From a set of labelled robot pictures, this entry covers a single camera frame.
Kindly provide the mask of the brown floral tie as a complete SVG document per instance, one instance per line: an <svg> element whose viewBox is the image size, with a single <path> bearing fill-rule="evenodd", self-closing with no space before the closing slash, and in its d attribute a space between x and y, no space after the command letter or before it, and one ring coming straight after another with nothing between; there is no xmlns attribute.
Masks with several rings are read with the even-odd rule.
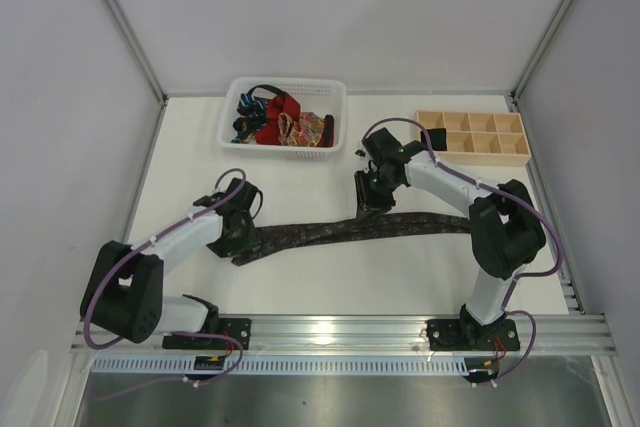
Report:
<svg viewBox="0 0 640 427"><path fill-rule="evenodd" d="M389 213L359 221L299 223L264 226L257 229L260 244L251 251L261 251L264 258L302 247L350 243L396 237L470 234L471 223L459 216L432 212Z"/></svg>

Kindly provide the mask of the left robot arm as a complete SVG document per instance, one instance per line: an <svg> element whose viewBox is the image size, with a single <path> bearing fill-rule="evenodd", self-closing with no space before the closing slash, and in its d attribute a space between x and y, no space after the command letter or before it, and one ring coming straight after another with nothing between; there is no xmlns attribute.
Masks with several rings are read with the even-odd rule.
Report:
<svg viewBox="0 0 640 427"><path fill-rule="evenodd" d="M194 295L167 296L164 278L202 248L225 259L257 247L251 208L263 200L258 187L235 178L142 245L104 244L80 306L86 344L102 350L123 340L139 344L154 333L175 336L180 345L197 338L218 342L218 307Z"/></svg>

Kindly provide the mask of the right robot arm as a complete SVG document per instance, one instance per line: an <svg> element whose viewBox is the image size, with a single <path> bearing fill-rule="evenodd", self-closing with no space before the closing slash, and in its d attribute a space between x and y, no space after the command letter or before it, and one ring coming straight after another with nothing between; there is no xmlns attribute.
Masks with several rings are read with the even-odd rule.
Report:
<svg viewBox="0 0 640 427"><path fill-rule="evenodd" d="M454 320L434 319L427 338L435 351L488 350L514 327L506 302L514 281L545 246L546 237L523 183L483 186L456 171L427 145L401 144L387 129L369 133L360 155L365 169L355 173L358 219L378 217L396 204L400 186L428 192L463 214L470 223L472 254L479 272L468 301Z"/></svg>

